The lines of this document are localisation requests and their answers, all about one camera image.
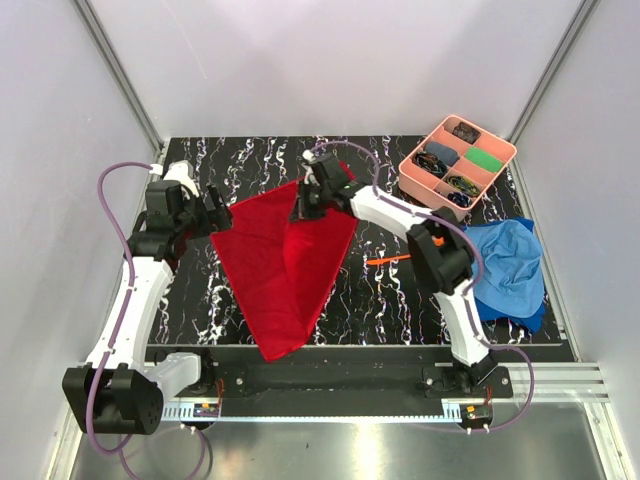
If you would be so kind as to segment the red cloth napkin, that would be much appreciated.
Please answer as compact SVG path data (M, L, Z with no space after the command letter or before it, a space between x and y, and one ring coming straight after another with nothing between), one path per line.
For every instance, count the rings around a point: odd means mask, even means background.
M293 221L297 183L231 206L232 228L211 235L241 313L268 362L307 343L349 251L358 221L330 209Z

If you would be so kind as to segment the orange plastic knife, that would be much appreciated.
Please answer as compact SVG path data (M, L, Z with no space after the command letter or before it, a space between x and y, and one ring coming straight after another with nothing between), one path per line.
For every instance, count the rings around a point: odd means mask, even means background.
M388 263L392 263L392 262L399 262L399 261L403 261L403 260L409 260L410 258L411 258L410 254L404 254L404 255L385 257L385 258L368 259L368 260L366 260L365 263L368 266L379 266L379 265L384 265L384 264L388 264Z

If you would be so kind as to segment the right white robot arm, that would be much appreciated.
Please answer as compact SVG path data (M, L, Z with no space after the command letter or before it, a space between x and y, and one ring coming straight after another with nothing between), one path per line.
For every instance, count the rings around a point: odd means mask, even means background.
M403 240L414 276L440 307L449 334L452 367L446 392L476 396L490 383L497 362L490 353L475 305L472 265L481 259L452 210L413 206L352 179L332 154L302 154L293 221L318 220L329 210L372 223Z

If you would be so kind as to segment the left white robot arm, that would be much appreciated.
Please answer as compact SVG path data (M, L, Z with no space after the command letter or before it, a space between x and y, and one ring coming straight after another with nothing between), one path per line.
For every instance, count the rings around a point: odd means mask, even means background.
M124 247L122 276L106 325L85 363L66 370L62 389L85 434L150 435L178 394L208 394L216 372L210 357L169 353L145 365L150 330L189 242L232 226L218 189L202 194L193 167L179 161L148 166L153 176L144 209Z

